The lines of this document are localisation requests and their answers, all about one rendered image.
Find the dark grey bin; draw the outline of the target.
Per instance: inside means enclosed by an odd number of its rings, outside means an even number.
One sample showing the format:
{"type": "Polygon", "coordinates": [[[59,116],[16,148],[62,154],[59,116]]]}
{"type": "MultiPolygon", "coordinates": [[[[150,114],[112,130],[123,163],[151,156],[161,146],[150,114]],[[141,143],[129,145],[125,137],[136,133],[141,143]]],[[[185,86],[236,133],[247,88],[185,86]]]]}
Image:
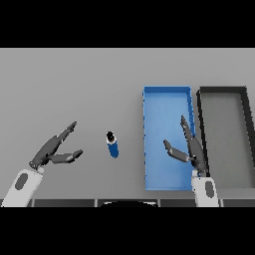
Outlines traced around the dark grey bin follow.
{"type": "Polygon", "coordinates": [[[200,87],[201,139],[217,188],[255,188],[255,128],[246,87],[200,87]]]}

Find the blue bin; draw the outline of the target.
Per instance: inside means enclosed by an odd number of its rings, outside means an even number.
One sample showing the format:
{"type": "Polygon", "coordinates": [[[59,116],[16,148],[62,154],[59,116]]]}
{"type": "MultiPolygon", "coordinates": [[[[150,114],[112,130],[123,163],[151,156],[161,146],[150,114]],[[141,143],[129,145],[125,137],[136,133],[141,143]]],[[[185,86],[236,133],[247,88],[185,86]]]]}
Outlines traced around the blue bin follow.
{"type": "Polygon", "coordinates": [[[172,147],[188,153],[180,121],[185,117],[195,134],[191,87],[144,86],[142,96],[145,189],[190,190],[191,163],[169,156],[163,141],[166,139],[172,147]]]}

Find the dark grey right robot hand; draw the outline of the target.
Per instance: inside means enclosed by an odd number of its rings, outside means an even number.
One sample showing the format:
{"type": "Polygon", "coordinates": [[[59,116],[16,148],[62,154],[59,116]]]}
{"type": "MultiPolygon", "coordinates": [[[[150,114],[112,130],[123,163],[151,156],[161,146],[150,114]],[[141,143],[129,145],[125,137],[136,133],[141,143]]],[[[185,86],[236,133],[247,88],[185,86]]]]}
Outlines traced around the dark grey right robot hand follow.
{"type": "Polygon", "coordinates": [[[191,133],[189,125],[184,116],[181,116],[180,125],[182,126],[185,140],[187,142],[188,153],[173,147],[168,140],[163,144],[167,154],[182,162],[191,162],[191,165],[197,170],[200,176],[209,177],[209,170],[206,164],[203,148],[197,137],[191,133]]]}

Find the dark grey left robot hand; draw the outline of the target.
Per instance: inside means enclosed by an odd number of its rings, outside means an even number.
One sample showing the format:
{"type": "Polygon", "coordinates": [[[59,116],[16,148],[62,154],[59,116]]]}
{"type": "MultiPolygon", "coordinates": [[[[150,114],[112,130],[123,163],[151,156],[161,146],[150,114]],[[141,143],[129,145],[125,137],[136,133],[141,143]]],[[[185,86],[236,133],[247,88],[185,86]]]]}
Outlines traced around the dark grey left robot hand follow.
{"type": "Polygon", "coordinates": [[[29,165],[38,170],[40,167],[46,165],[49,161],[54,164],[71,163],[74,162],[82,153],[81,149],[73,153],[56,154],[59,146],[64,142],[68,135],[74,131],[76,122],[73,122],[66,127],[59,135],[51,137],[35,154],[34,158],[29,162],[29,165]]]}

